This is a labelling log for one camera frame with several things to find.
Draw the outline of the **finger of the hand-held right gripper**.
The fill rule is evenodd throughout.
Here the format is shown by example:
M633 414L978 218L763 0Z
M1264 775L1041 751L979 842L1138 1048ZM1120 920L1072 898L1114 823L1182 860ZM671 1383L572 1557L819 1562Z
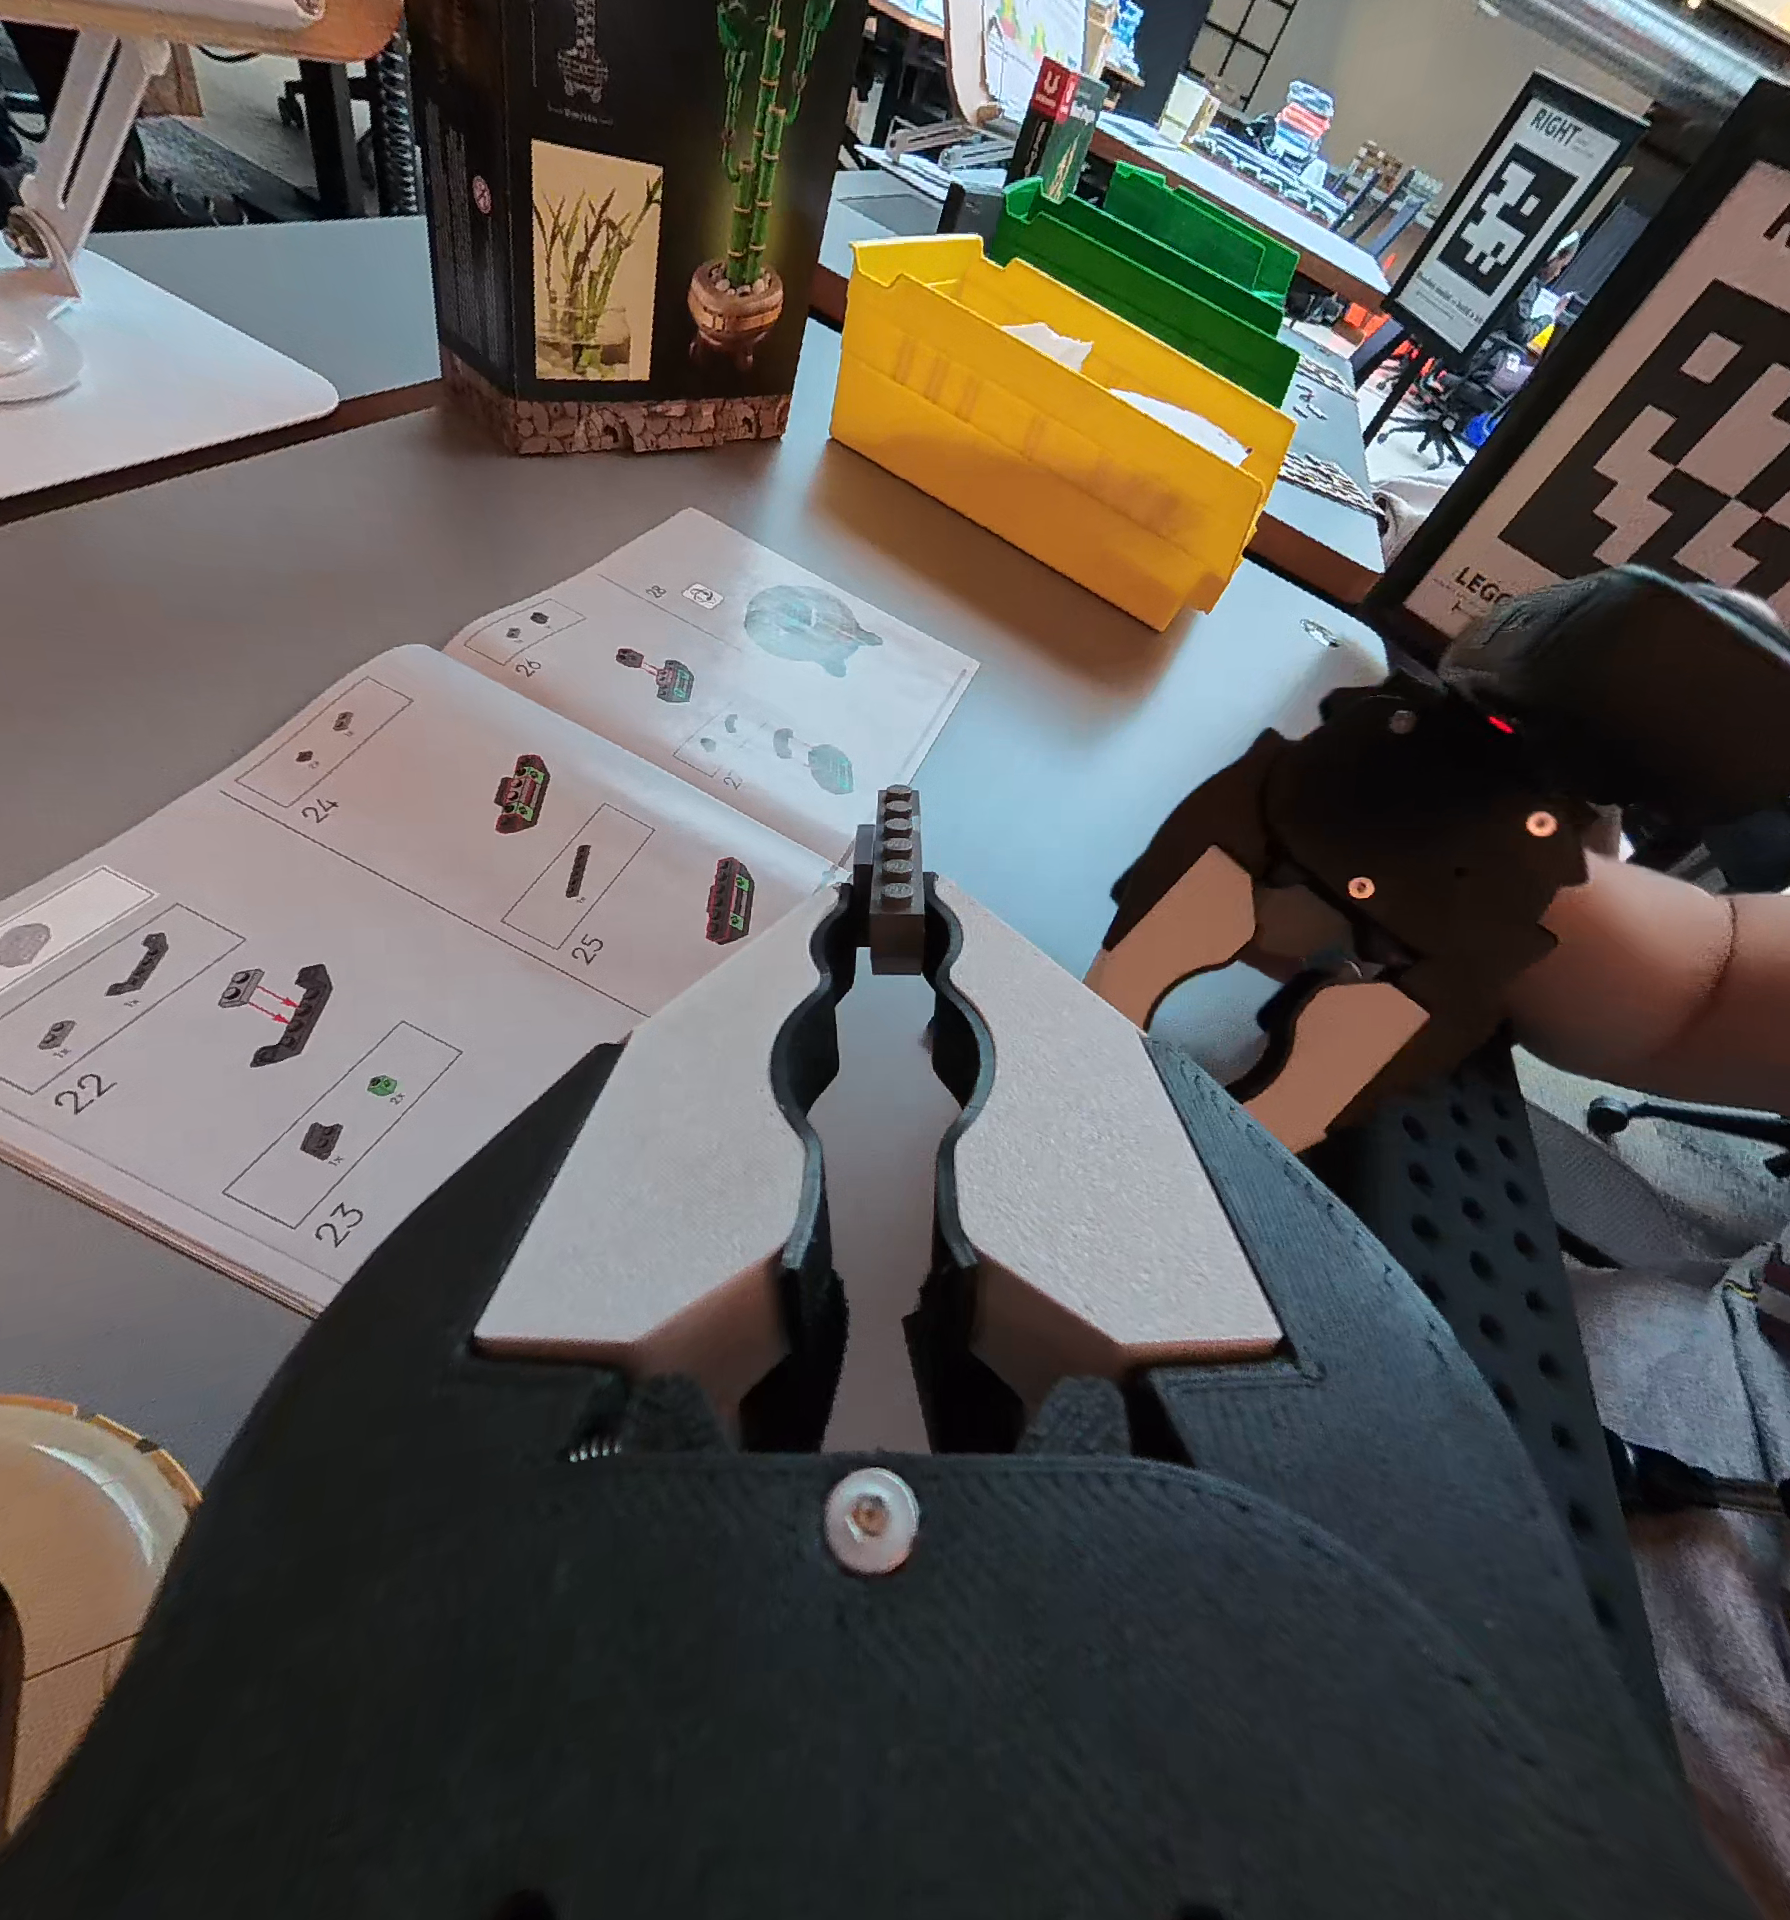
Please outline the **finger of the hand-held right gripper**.
M1246 969L1275 977L1275 993L1253 1016L1264 1045L1226 1089L1262 1131L1304 1152L1426 1029L1429 1012L1371 965Z
M1152 841L1109 894L1118 912L1087 986L1143 1030L1191 977L1248 965L1284 986L1304 965L1260 930L1253 875L1219 846L1182 854Z

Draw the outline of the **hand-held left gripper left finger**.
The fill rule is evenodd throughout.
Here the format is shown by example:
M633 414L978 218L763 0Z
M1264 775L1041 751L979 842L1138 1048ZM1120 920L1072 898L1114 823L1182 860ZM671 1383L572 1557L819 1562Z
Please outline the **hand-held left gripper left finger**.
M824 1438L848 1343L810 1110L837 1072L850 888L752 934L625 1042L474 1345L687 1377L760 1449Z

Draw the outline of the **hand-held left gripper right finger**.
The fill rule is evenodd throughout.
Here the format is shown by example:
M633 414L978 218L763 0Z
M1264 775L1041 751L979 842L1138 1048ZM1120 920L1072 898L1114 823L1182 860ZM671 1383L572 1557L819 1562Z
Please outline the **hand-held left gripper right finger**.
M1147 1035L954 882L927 882L932 1174L913 1381L935 1452L1011 1452L1063 1379L1253 1364L1283 1320Z

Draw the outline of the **dark grey brick assembly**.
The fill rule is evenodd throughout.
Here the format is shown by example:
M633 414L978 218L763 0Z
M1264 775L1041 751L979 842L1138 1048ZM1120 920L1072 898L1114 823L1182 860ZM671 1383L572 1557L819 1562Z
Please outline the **dark grey brick assembly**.
M859 828L854 865L864 912L861 944L879 974L921 974L927 967L928 901L921 851L921 803L912 785L883 788L874 816Z

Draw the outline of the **person's right forearm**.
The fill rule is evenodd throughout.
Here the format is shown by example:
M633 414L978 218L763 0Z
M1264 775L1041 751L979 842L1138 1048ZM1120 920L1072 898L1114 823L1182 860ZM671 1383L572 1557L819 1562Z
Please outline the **person's right forearm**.
M1724 897L1592 851L1540 927L1550 949L1505 996L1526 1052L1632 1091L1724 1100L1729 1070L1707 1038L1736 944Z

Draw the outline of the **grey desk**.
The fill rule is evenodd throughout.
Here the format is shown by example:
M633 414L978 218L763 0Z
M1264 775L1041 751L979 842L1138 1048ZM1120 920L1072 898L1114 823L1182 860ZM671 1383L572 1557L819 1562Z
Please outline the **grey desk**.
M1081 972L1106 884L1198 780L1378 659L1246 563L1154 635L827 437L837 334L804 333L775 445L512 460L445 403L414 221L144 231L102 252L333 380L318 433L0 503L0 898L210 780L347 667L447 643L680 508L979 659L918 775L932 865ZM1321 648L1300 619L1342 635ZM902 1316L953 1101L932 1000L869 977L815 1108L850 1345L827 1445L916 1452ZM304 1320L0 1164L0 1393L65 1398L207 1477Z

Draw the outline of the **black perforated mat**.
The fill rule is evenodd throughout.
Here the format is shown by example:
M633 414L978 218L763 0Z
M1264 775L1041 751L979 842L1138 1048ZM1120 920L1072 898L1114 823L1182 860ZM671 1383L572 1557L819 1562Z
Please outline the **black perforated mat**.
M1562 1238L1498 1029L1457 1070L1333 1128L1303 1164L1440 1310L1515 1428L1628 1694L1676 1757Z

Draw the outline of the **framed marker sign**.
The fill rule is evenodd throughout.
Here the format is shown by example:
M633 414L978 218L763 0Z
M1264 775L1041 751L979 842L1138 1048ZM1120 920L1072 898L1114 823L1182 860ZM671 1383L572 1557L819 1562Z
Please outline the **framed marker sign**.
M1432 659L1620 563L1790 630L1790 85L1755 83L1363 600Z
M1642 132L1642 116L1534 73L1393 281L1385 314L1436 357L1472 350Z

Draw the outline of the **instruction booklet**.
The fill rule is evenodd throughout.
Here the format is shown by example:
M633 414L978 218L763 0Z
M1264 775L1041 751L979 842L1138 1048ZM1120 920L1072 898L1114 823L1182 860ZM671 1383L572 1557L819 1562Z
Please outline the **instruction booklet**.
M314 1313L837 875L978 659L696 508L0 903L0 1161Z

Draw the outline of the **yellow bin with white paper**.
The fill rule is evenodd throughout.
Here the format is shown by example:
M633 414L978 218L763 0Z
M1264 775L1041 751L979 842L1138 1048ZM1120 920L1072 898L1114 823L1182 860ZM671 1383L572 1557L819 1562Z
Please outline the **yellow bin with white paper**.
M1091 341L1066 371L1001 328ZM1162 397L1245 437L1229 466L1106 390ZM833 438L1154 631L1210 612L1245 562L1295 421L1026 262L964 233L861 242Z

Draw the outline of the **green plastic bin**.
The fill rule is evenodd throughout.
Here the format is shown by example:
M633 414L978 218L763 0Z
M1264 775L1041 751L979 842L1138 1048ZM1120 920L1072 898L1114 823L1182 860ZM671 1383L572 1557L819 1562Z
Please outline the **green plastic bin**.
M1158 169L1118 163L1102 202L1011 182L989 259L1034 263L1272 407L1289 397L1297 252Z

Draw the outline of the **tan brick pot model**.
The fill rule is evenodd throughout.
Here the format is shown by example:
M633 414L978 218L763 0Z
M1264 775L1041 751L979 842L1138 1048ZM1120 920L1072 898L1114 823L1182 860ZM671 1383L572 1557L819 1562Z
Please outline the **tan brick pot model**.
M157 1440L0 1393L0 1847L113 1688L197 1503Z

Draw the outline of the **dark set box red logo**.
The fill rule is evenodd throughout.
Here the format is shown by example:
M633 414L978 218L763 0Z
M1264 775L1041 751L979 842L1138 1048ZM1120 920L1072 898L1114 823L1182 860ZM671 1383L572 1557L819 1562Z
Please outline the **dark set box red logo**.
M1069 198L1104 103L1106 83L1099 75L1041 58L1006 182L1038 181L1049 201Z

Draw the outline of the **small wooden document stand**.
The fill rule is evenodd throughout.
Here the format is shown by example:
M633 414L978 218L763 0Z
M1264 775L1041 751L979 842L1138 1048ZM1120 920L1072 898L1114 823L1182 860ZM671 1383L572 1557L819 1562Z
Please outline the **small wooden document stand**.
M1019 132L1047 58L1085 71L1087 3L941 3L945 63L959 120Z

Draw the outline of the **black bamboo set box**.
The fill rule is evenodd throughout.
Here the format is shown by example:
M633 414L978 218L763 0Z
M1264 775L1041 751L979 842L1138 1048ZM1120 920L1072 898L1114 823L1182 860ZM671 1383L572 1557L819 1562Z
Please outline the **black bamboo set box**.
M785 433L864 21L405 7L441 376L507 451Z

